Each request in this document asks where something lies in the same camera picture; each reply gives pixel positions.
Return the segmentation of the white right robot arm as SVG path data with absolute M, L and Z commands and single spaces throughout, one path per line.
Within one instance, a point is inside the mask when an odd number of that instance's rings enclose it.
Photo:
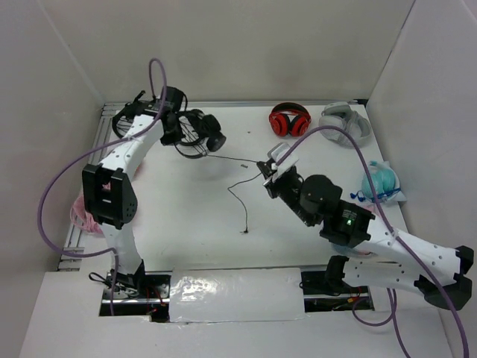
M 325 283 L 333 292 L 347 287 L 378 286 L 421 295 L 432 306 L 461 310 L 470 300 L 473 282 L 466 274 L 474 262 L 467 246 L 447 248 L 401 230 L 359 205 L 341 199 L 342 189 L 324 175 L 302 178 L 296 166 L 282 174 L 274 161 L 257 164 L 272 198 L 280 198 L 308 227 L 341 248 L 367 251 L 383 259 L 366 263 L 335 255 L 326 267 Z

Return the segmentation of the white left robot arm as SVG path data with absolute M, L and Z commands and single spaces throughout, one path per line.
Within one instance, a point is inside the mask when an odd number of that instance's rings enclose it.
M 88 164 L 82 171 L 85 210 L 113 250 L 111 275 L 132 298 L 144 294 L 147 279 L 131 224 L 138 210 L 131 181 L 156 142 L 173 145 L 182 139 L 178 113 L 187 102 L 175 87 L 167 87 L 151 101 L 143 101 L 144 94 L 141 91 L 113 117 L 113 131 L 121 140 L 98 164 Z

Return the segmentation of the black wired headphones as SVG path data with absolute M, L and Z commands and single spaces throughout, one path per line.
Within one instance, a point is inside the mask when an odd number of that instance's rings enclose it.
M 180 123 L 181 122 L 190 123 L 200 136 L 206 138 L 206 147 L 208 149 L 208 155 L 206 157 L 216 157 L 218 159 L 257 164 L 256 160 L 227 157 L 216 154 L 216 152 L 224 146 L 227 138 L 222 133 L 219 121 L 212 114 L 205 114 L 199 109 L 184 110 L 183 114 L 180 116 Z

